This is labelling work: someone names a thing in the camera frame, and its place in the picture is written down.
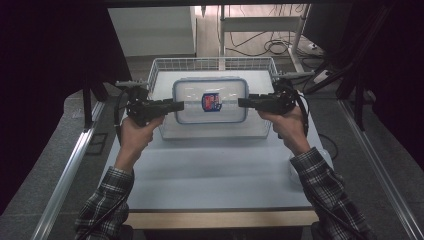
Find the label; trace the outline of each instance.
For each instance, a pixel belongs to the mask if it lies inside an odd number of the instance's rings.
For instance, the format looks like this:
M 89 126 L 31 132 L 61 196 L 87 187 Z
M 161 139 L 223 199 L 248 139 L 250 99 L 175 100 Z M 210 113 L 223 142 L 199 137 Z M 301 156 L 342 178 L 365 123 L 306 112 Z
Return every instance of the label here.
M 202 97 L 202 108 L 205 112 L 219 112 L 222 102 L 219 93 L 204 93 Z

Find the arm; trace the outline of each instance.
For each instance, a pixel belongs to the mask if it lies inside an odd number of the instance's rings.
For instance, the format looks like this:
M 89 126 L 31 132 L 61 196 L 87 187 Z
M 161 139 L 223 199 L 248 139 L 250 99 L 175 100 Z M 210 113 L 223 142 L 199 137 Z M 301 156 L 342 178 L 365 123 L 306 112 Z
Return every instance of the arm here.
M 153 119 L 146 127 L 140 128 L 126 118 L 122 122 L 121 148 L 115 165 L 109 167 L 100 187 L 87 200 L 75 221 L 79 239 L 91 226 L 111 209 L 123 196 L 131 191 L 134 176 L 131 172 L 141 152 L 153 140 L 153 130 L 162 124 L 164 117 Z M 128 217 L 128 205 L 124 201 L 86 239 L 116 239 L 123 222 Z
M 290 161 L 299 173 L 305 195 L 320 219 L 318 229 L 326 235 L 323 239 L 356 239 L 323 208 L 361 232 L 364 239 L 375 239 L 364 216 L 345 193 L 341 176 L 328 166 L 316 148 L 310 147 L 303 132 L 300 109 L 296 107 L 284 116 L 267 112 L 259 112 L 259 115 L 273 123 L 274 131 L 280 134 L 284 144 L 295 155 Z

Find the black handheld controller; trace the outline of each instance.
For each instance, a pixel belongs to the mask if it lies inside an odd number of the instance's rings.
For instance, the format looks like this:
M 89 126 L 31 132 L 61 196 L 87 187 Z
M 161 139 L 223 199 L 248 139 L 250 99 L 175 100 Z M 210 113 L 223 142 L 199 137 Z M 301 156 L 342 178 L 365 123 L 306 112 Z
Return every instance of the black handheld controller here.
M 248 98 L 239 98 L 238 106 L 254 108 L 255 110 L 284 115 L 299 105 L 303 115 L 305 136 L 308 134 L 308 114 L 300 95 L 289 80 L 279 79 L 273 83 L 274 92 L 268 94 L 249 94 Z
M 148 94 L 147 89 L 139 86 L 130 88 L 128 92 L 127 115 L 140 127 L 146 126 L 154 118 L 184 110 L 184 102 L 174 102 L 172 98 L 147 100 Z

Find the white wire rack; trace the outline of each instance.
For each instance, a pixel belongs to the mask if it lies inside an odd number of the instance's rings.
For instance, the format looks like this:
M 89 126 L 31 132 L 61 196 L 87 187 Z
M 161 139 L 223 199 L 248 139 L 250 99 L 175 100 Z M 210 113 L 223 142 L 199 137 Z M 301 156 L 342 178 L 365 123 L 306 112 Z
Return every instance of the white wire rack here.
M 266 70 L 272 76 L 277 75 L 274 60 L 271 57 L 216 57 L 216 58 L 157 58 L 153 61 L 148 84 L 152 92 L 161 71 L 233 71 Z

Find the checkered shirt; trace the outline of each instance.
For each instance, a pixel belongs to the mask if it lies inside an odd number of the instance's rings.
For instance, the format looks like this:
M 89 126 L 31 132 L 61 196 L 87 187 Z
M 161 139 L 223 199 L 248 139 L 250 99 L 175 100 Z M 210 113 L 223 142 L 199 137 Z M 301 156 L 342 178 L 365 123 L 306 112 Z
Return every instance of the checkered shirt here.
M 328 234 L 329 239 L 356 238 L 317 206 L 316 201 L 319 201 L 321 206 L 324 206 L 347 225 L 361 232 L 366 239 L 376 239 L 366 224 L 363 214 L 345 193 L 343 178 L 329 167 L 316 148 L 292 158 L 290 162 L 298 172 L 303 191 L 309 202 L 315 207 L 320 219 L 320 226 Z
M 75 221 L 75 230 L 77 232 L 75 239 L 83 235 L 125 193 L 131 191 L 133 181 L 133 177 L 130 174 L 114 167 L 109 167 L 100 187 L 87 200 L 79 213 L 78 219 Z M 124 203 L 86 239 L 117 239 L 120 227 L 127 218 L 128 205 Z

